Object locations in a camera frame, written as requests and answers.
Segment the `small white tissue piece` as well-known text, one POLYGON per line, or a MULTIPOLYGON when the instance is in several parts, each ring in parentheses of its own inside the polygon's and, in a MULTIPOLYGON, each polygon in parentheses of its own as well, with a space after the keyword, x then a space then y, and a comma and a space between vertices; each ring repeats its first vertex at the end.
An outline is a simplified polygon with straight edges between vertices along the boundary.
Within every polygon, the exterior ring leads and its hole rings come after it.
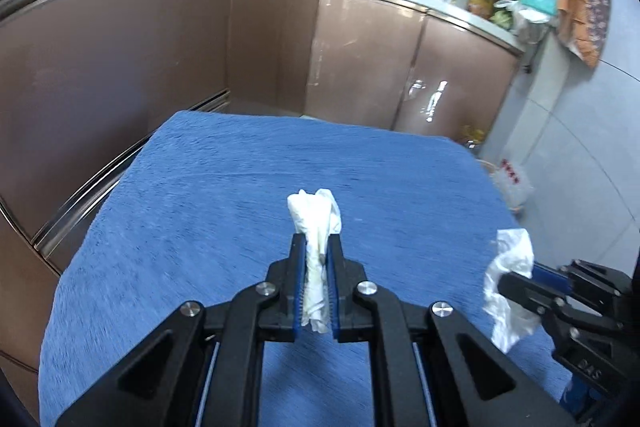
POLYGON ((305 275, 300 325, 311 332, 326 334, 331 319, 329 310, 326 253, 329 237, 342 231, 340 207, 330 190, 319 188, 314 193, 299 190, 288 195, 295 231, 305 237, 305 275))

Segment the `beige trash bin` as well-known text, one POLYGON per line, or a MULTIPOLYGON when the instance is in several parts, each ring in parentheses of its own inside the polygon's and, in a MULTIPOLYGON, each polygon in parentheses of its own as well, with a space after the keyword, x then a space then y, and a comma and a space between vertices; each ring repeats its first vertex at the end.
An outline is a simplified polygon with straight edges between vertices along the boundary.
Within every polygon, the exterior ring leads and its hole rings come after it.
POLYGON ((502 158, 498 164, 480 159, 480 165, 487 172, 510 211, 514 215, 521 213, 534 191, 524 169, 506 158, 502 158))

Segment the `brown kitchen cabinets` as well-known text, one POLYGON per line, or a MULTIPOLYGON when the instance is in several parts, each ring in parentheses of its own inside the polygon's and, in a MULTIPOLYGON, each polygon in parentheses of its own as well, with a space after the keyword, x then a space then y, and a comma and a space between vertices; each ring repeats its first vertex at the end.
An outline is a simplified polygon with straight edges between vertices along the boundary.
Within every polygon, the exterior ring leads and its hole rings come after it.
POLYGON ((30 421, 55 286, 181 109, 488 131, 522 48, 439 0, 1 0, 1 373, 30 421))

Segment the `blue towel mat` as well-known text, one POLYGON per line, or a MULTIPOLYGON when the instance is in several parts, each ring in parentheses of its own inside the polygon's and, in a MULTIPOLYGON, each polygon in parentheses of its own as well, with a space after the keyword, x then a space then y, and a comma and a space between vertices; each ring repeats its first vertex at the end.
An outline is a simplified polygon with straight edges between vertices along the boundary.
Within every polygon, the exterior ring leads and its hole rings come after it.
POLYGON ((288 254, 290 195, 326 188, 347 258, 400 299, 447 301, 482 334, 497 234, 516 227, 486 171, 444 138, 320 120, 180 112, 107 197, 55 289, 40 423, 181 303, 224 303, 288 254))

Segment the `cooking oil bottle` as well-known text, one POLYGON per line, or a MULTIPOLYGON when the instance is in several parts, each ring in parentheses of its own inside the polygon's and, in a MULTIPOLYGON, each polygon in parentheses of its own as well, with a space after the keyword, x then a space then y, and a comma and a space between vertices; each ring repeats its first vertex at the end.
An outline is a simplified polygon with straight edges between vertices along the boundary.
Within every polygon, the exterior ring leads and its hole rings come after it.
POLYGON ((480 153, 480 149, 486 139, 486 132, 482 129, 469 126, 468 124, 462 128, 461 144, 470 150, 473 154, 480 153))

